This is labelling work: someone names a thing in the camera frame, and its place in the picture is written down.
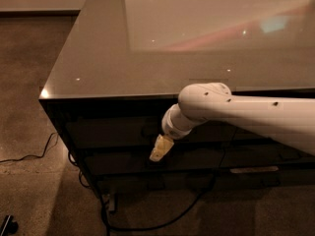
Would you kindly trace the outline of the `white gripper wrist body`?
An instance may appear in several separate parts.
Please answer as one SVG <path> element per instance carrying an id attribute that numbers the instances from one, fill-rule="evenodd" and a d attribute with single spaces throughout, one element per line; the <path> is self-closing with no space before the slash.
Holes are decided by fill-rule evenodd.
<path id="1" fill-rule="evenodd" d="M 164 114 L 161 127 L 163 133 L 174 140 L 180 140 L 190 134 L 197 126 L 203 124 L 201 120 L 186 117 L 178 104 L 173 104 Z"/>

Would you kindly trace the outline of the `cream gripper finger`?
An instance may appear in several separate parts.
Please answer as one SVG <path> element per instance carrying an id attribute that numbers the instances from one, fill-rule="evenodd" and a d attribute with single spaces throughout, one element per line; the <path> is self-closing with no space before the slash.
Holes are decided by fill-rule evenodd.
<path id="1" fill-rule="evenodd" d="M 173 147 L 174 141 L 167 135 L 158 135 L 154 148 L 150 155 L 150 160 L 159 162 Z"/>

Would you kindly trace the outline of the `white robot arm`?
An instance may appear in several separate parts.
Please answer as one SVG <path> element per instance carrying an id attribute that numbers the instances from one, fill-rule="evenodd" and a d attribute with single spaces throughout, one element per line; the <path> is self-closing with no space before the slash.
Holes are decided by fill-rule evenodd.
<path id="1" fill-rule="evenodd" d="M 222 121 L 315 154 L 315 99 L 241 96 L 222 83 L 193 84 L 178 95 L 161 121 L 150 160 L 160 161 L 176 140 L 208 121 Z"/>

